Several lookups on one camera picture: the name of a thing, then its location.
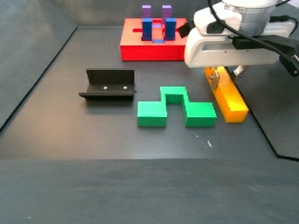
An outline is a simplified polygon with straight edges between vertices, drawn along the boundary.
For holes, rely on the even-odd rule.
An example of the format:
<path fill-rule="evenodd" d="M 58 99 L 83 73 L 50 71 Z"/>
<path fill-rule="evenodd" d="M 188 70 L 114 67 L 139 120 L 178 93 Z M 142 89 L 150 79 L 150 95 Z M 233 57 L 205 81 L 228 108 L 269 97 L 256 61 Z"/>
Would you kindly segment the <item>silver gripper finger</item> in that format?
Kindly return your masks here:
<path fill-rule="evenodd" d="M 238 66 L 236 68 L 236 70 L 233 71 L 236 78 L 240 78 L 242 76 L 242 74 L 246 72 L 246 70 L 249 69 L 248 66 Z"/>
<path fill-rule="evenodd" d="M 212 84 L 212 88 L 216 89 L 220 85 L 220 81 L 221 81 L 221 74 L 218 72 L 218 68 L 213 67 L 210 69 L 212 74 L 210 74 L 210 84 Z"/>

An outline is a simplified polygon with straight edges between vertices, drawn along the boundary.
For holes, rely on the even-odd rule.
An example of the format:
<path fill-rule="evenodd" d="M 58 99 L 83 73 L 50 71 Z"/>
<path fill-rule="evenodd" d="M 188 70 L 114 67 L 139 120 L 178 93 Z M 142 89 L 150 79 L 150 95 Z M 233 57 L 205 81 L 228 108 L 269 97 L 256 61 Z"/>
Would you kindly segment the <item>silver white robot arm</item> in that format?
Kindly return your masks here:
<path fill-rule="evenodd" d="M 298 26 L 288 16 L 276 17 L 278 0 L 221 0 L 198 10 L 181 28 L 188 39 L 189 67 L 246 67 L 281 62 L 299 75 L 299 41 L 290 38 Z"/>

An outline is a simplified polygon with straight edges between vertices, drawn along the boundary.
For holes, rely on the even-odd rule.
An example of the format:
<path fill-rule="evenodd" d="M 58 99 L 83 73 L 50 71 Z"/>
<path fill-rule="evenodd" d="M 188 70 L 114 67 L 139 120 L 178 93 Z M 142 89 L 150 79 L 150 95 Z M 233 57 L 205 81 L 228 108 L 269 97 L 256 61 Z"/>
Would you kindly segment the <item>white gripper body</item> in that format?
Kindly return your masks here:
<path fill-rule="evenodd" d="M 290 38 L 296 24 L 288 17 L 273 15 L 273 5 L 212 5 L 194 13 L 183 25 L 185 63 L 189 67 L 234 67 L 273 64 L 277 52 L 268 49 L 238 50 L 236 37 L 278 35 Z"/>

